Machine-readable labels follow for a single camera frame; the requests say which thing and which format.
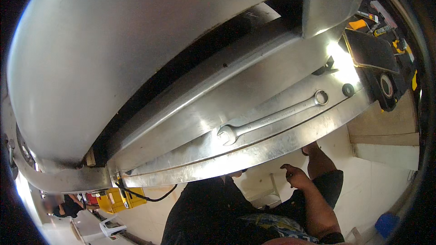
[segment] white plastic chair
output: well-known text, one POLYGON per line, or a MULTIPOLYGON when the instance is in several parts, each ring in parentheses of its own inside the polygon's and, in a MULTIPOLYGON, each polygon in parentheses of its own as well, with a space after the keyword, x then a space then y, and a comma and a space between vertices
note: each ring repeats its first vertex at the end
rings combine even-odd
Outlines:
POLYGON ((106 222, 113 220, 114 218, 116 218, 117 215, 114 215, 111 218, 108 218, 106 220, 103 220, 102 222, 100 222, 100 229, 102 230, 102 232, 105 234, 106 237, 110 237, 113 235, 113 233, 117 232, 117 231, 121 231, 127 228, 127 226, 122 225, 122 226, 118 226, 118 227, 113 227, 113 228, 108 228, 106 225, 106 222))

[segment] white floor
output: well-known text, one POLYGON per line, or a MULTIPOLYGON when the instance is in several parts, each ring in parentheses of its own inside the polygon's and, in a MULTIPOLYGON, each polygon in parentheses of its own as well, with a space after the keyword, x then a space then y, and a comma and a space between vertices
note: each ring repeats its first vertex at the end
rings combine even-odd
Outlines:
MULTIPOLYGON (((409 184, 410 170, 353 157, 346 126, 319 139, 318 144, 336 167, 344 171, 344 185, 334 211, 346 241, 354 240, 350 234, 353 227, 357 227, 364 238, 371 237, 375 233, 376 220, 389 210, 409 184)), ((242 177, 235 179, 235 183, 245 197, 250 198, 272 188, 270 174, 273 173, 280 198, 285 201, 292 195, 292 189, 286 182, 285 171, 280 169, 284 163, 301 167, 307 173, 307 158, 298 150, 249 168, 242 177)), ((166 218, 185 185, 180 184, 162 201, 119 212, 119 222, 132 234, 160 244, 166 218)), ((144 188, 144 192, 147 197, 158 198, 171 188, 144 188)))

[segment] black rubber washer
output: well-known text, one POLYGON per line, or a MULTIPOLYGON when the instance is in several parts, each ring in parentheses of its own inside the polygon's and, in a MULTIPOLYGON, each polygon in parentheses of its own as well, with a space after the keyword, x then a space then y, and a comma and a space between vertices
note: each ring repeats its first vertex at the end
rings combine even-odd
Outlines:
POLYGON ((354 95, 354 87, 351 84, 346 83, 342 86, 342 93, 347 97, 352 97, 354 95))

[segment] black cable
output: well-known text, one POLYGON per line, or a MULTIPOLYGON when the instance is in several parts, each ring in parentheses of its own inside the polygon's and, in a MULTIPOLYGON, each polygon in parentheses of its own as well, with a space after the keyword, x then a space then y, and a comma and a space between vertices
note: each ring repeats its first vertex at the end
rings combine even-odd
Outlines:
POLYGON ((119 185, 119 183, 115 183, 115 184, 116 184, 116 186, 117 186, 119 189, 121 189, 122 191, 127 192, 127 193, 130 193, 130 194, 133 194, 133 195, 137 196, 138 198, 141 198, 141 199, 143 199, 143 200, 147 200, 147 201, 161 201, 161 200, 165 199, 165 198, 166 198, 166 197, 167 197, 171 192, 173 192, 174 189, 176 189, 176 187, 177 187, 177 184, 175 184, 174 187, 171 188, 170 191, 168 191, 164 196, 160 197, 159 199, 150 199, 149 197, 143 196, 143 195, 138 194, 138 193, 134 193, 133 191, 131 191, 131 190, 127 189, 127 188, 123 188, 123 187, 121 187, 121 186, 119 185))

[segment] combination wrench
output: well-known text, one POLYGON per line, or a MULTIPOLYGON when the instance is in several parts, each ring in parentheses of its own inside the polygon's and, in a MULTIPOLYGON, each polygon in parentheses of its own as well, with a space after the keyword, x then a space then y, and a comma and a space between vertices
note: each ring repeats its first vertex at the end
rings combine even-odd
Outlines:
POLYGON ((258 128, 262 128, 266 125, 275 123, 277 121, 285 119, 286 117, 290 117, 296 113, 304 111, 310 107, 324 106, 327 104, 328 101, 329 95, 324 90, 319 89, 311 98, 287 107, 278 112, 272 113, 266 117, 255 120, 253 122, 249 122, 245 125, 237 127, 232 125, 224 125, 219 129, 217 136, 220 136, 221 134, 226 134, 228 136, 228 141, 223 145, 230 146, 234 144, 238 140, 238 137, 240 137, 244 133, 248 133, 258 128))

